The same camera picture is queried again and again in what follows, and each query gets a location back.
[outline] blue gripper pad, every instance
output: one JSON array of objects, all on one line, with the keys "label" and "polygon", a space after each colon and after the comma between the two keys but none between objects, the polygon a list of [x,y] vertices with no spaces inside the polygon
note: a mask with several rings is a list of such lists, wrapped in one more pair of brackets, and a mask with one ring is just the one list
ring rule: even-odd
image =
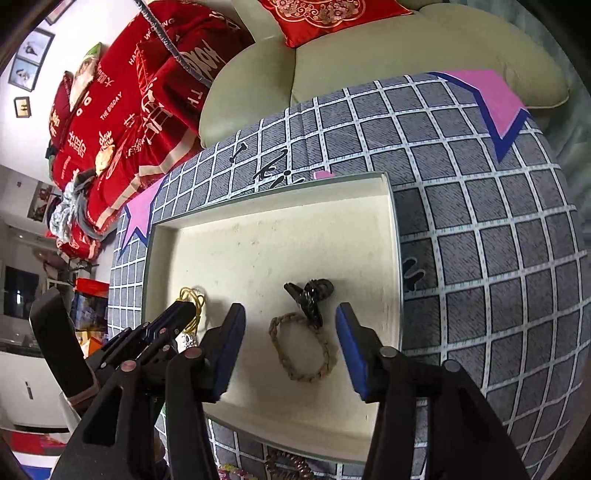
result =
[{"label": "blue gripper pad", "polygon": [[364,345],[364,329],[349,303],[341,303],[336,309],[336,333],[345,356],[353,389],[366,401],[369,397],[368,345]]},{"label": "blue gripper pad", "polygon": [[213,383],[213,397],[216,400],[228,389],[232,371],[236,365],[238,351],[242,345],[244,330],[246,329],[246,313],[244,307],[234,303],[230,307],[224,323],[220,327],[217,348],[219,356],[215,365],[215,377]]}]

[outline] framed picture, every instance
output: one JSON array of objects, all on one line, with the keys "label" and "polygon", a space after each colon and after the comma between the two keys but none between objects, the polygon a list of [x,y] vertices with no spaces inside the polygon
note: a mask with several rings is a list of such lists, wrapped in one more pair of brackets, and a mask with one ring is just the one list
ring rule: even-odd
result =
[{"label": "framed picture", "polygon": [[40,68],[39,65],[35,65],[30,61],[15,57],[12,62],[8,83],[27,92],[32,92],[35,89]]},{"label": "framed picture", "polygon": [[14,111],[17,118],[29,118],[31,116],[31,102],[29,97],[16,97],[14,99]]},{"label": "framed picture", "polygon": [[75,1],[76,0],[62,0],[60,4],[55,7],[54,11],[45,17],[45,21],[50,25],[53,25]]},{"label": "framed picture", "polygon": [[47,50],[49,50],[49,46],[53,41],[53,37],[55,37],[53,33],[36,28],[21,43],[21,46],[18,48],[17,57],[41,66],[43,60],[45,60],[45,55],[47,55]]},{"label": "framed picture", "polygon": [[43,182],[39,182],[37,184],[37,188],[35,189],[35,195],[33,195],[33,199],[31,200],[31,205],[29,207],[27,218],[35,220],[36,222],[45,221],[45,213],[47,210],[47,205],[51,200],[52,192],[53,185],[49,185]]}]

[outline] white tray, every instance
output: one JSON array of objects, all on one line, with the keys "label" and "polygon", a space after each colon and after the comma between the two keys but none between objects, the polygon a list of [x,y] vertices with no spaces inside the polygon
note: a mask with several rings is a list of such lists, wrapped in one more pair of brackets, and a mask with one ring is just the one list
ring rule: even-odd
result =
[{"label": "white tray", "polygon": [[[388,177],[366,173],[293,185],[209,206],[153,227],[144,315],[154,320],[181,287],[207,294],[207,324],[233,302],[246,309],[246,332],[228,392],[205,404],[216,421],[309,456],[366,459],[377,405],[354,392],[335,329],[348,301],[385,345],[400,346],[400,246]],[[332,373],[314,384],[290,380],[268,335],[275,316],[298,310],[284,291],[327,278],[335,293],[320,303],[336,352]],[[322,351],[301,325],[280,342],[300,371],[315,372]]]}]

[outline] beige leather sofa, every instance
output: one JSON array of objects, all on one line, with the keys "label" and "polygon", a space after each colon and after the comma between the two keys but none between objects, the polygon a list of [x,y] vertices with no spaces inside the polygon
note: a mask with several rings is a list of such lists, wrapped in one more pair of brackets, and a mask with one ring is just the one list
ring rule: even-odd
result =
[{"label": "beige leather sofa", "polygon": [[213,82],[200,123],[203,146],[317,95],[403,74],[493,69],[542,128],[568,100],[566,80],[550,55],[502,18],[441,0],[399,2],[415,13],[288,48],[257,0],[232,0],[255,44]]}]

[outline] pink star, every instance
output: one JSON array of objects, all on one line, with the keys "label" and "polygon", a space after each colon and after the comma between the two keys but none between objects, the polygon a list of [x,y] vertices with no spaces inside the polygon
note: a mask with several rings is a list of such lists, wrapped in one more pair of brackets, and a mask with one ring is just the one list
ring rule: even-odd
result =
[{"label": "pink star", "polygon": [[127,248],[134,233],[146,247],[148,246],[148,235],[152,223],[152,207],[164,178],[162,177],[156,183],[153,183],[125,205],[125,212],[127,213],[129,223],[125,231],[125,236],[123,237],[123,244],[120,250],[121,254]]},{"label": "pink star", "polygon": [[519,97],[494,70],[460,70],[446,72],[477,89],[491,114],[499,136],[503,138],[525,107]]},{"label": "pink star", "polygon": [[519,97],[494,70],[458,70],[434,75],[474,94],[491,140],[497,161],[501,161],[530,116]]},{"label": "pink star", "polygon": [[314,179],[315,180],[331,179],[334,176],[335,176],[334,173],[331,173],[326,170],[320,170],[320,171],[314,172]]}]

